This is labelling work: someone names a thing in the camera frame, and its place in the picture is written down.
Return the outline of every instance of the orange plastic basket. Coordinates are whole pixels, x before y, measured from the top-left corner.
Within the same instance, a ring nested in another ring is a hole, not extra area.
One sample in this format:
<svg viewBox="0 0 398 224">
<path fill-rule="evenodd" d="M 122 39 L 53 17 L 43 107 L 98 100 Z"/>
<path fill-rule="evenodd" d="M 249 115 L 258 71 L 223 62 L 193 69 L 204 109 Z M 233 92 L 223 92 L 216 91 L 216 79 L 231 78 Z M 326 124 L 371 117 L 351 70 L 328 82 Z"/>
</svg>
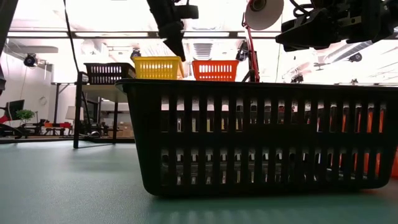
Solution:
<svg viewBox="0 0 398 224">
<path fill-rule="evenodd" d="M 195 60 L 193 74 L 198 81 L 235 82 L 237 60 Z"/>
</svg>

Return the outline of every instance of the computer monitor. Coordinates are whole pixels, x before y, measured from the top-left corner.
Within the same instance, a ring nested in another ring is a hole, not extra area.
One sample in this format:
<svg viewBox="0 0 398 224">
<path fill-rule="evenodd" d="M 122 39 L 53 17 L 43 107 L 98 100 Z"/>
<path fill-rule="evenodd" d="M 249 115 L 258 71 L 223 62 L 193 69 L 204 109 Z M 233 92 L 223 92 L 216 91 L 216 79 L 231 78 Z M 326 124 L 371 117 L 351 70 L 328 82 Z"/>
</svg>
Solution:
<svg viewBox="0 0 398 224">
<path fill-rule="evenodd" d="M 6 115 L 10 121 L 17 120 L 17 111 L 24 109 L 25 100 L 17 100 L 6 103 L 6 107 L 4 110 L 6 111 L 4 115 Z"/>
</svg>

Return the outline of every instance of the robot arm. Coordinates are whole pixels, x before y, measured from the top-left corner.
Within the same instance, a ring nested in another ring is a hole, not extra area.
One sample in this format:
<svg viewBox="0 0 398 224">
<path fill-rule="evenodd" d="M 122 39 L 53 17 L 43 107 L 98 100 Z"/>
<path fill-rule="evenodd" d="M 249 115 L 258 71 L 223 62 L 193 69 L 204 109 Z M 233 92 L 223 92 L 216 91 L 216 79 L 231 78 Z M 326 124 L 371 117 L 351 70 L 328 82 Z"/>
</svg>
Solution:
<svg viewBox="0 0 398 224">
<path fill-rule="evenodd" d="M 147 0 L 151 13 L 154 15 L 159 37 L 164 44 L 182 61 L 185 61 L 185 54 L 182 45 L 183 34 L 181 31 L 184 24 L 181 19 L 198 19 L 197 6 L 190 6 L 189 0 L 186 5 L 176 6 L 180 0 Z"/>
<path fill-rule="evenodd" d="M 282 33 L 275 38 L 286 52 L 326 49 L 345 39 L 349 44 L 377 42 L 392 35 L 398 26 L 398 0 L 312 0 L 301 6 L 290 1 L 296 19 L 284 22 Z"/>
<path fill-rule="evenodd" d="M 158 25 L 159 37 L 185 61 L 181 19 L 198 19 L 198 8 L 190 6 L 189 0 L 185 6 L 176 6 L 179 1 L 147 0 Z M 257 2 L 266 4 L 264 0 L 252 0 L 250 4 Z M 284 22 L 281 34 L 275 38 L 286 52 L 310 47 L 326 49 L 342 40 L 377 42 L 392 35 L 398 26 L 398 0 L 311 0 L 310 4 L 301 6 L 294 0 L 290 2 L 295 6 L 296 19 Z"/>
</svg>

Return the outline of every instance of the ceiling vent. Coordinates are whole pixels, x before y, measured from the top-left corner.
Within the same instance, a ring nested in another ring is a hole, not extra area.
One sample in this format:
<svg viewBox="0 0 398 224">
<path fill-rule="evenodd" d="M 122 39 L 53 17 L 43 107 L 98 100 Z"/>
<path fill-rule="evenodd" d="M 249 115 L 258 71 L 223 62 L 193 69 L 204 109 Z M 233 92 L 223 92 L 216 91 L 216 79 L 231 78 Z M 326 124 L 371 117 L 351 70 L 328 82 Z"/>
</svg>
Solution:
<svg viewBox="0 0 398 224">
<path fill-rule="evenodd" d="M 193 59 L 194 60 L 210 60 L 211 50 L 213 44 L 192 44 L 193 45 Z"/>
<path fill-rule="evenodd" d="M 341 48 L 339 48 L 338 50 L 327 55 L 325 57 L 325 63 L 338 62 L 372 45 L 373 43 L 371 40 L 359 44 L 346 44 Z"/>
<path fill-rule="evenodd" d="M 109 55 L 107 46 L 97 40 L 83 41 L 81 43 L 81 52 L 84 55 Z"/>
</svg>

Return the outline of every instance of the table leg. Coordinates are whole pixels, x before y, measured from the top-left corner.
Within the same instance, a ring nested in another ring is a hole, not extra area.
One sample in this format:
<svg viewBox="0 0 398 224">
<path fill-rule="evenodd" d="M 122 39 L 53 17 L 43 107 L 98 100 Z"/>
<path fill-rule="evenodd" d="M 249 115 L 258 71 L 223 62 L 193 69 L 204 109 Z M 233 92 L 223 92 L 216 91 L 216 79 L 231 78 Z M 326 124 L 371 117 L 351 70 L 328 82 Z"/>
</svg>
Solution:
<svg viewBox="0 0 398 224">
<path fill-rule="evenodd" d="M 118 101 L 114 102 L 113 114 L 113 144 L 116 144 L 116 134 L 118 133 Z"/>
<path fill-rule="evenodd" d="M 75 133 L 73 133 L 73 148 L 79 148 L 79 134 L 80 134 L 80 110 L 81 110 L 81 92 L 82 92 L 82 84 L 83 84 L 83 74 L 81 72 L 77 75 L 76 82 L 76 98 L 75 98 Z"/>
</svg>

